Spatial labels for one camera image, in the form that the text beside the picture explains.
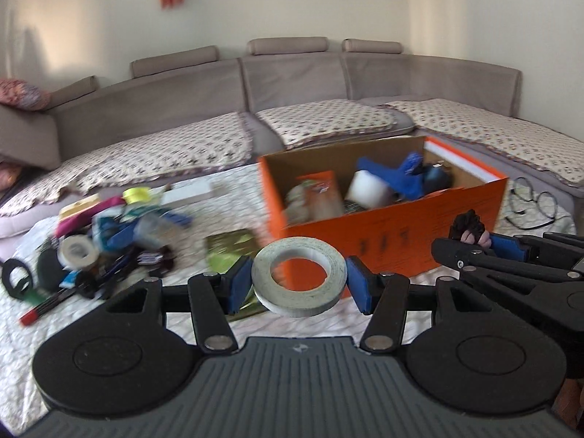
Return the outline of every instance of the plastic container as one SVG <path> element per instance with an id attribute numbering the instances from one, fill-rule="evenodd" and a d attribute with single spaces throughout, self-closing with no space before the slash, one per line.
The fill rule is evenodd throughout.
<path id="1" fill-rule="evenodd" d="M 134 242 L 148 250 L 158 250 L 176 242 L 180 228 L 154 213 L 144 214 L 134 229 Z"/>

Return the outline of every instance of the cardboard box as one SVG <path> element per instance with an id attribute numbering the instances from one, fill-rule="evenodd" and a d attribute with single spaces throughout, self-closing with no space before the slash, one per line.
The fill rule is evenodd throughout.
<path id="1" fill-rule="evenodd" d="M 423 153 L 425 162 L 446 161 L 452 167 L 454 188 L 417 201 L 286 225 L 284 199 L 298 184 L 298 176 L 334 171 L 344 196 L 361 156 L 397 168 L 412 151 Z M 275 239 L 315 237 L 331 244 L 344 257 L 357 255 L 373 272 L 397 272 L 409 277 L 437 266 L 431 257 L 431 243 L 448 236 L 456 215 L 474 209 L 487 229 L 492 230 L 507 182 L 493 168 L 430 137 L 386 138 L 292 150 L 264 156 L 259 165 L 269 229 Z M 322 283 L 318 266 L 310 266 L 307 261 L 295 262 L 288 261 L 281 270 L 287 288 L 306 290 Z"/>

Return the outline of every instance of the red marker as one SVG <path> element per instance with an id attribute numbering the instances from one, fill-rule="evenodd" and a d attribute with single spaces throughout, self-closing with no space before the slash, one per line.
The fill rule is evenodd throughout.
<path id="1" fill-rule="evenodd" d="M 20 324 L 22 324 L 23 326 L 30 326 L 41 316 L 45 315 L 46 313 L 48 313 L 49 311 L 63 303 L 63 301 L 65 301 L 67 298 L 72 297 L 76 291 L 77 291 L 76 288 L 60 289 L 53 296 L 43 301 L 40 305 L 35 306 L 32 310 L 25 313 L 20 318 Z"/>

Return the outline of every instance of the metal screw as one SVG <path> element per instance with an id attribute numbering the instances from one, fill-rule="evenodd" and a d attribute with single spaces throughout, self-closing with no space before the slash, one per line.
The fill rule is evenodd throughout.
<path id="1" fill-rule="evenodd" d="M 215 335 L 205 339 L 205 347 L 212 351 L 224 351 L 233 345 L 233 339 L 229 336 Z"/>
<path id="2" fill-rule="evenodd" d="M 365 345 L 372 351 L 383 351 L 393 346 L 393 339 L 388 336 L 369 336 L 365 340 Z"/>

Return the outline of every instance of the white tape roll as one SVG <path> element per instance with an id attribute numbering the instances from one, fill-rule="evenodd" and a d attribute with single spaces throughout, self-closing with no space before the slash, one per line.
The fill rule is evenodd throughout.
<path id="1" fill-rule="evenodd" d="M 291 258 L 306 258 L 326 272 L 322 285 L 308 291 L 291 291 L 272 277 L 272 269 Z M 326 242 L 309 237 L 289 237 L 264 247 L 252 266 L 252 281 L 258 300 L 270 311 L 292 318 L 316 316 L 332 308 L 347 282 L 343 255 Z"/>
<path id="2" fill-rule="evenodd" d="M 86 270 L 95 265 L 99 252 L 85 235 L 72 235 L 60 242 L 57 258 L 68 270 Z"/>
<path id="3" fill-rule="evenodd" d="M 392 194 L 393 190 L 384 180 L 361 170 L 355 173 L 345 199 L 367 209 L 376 209 L 387 206 Z"/>

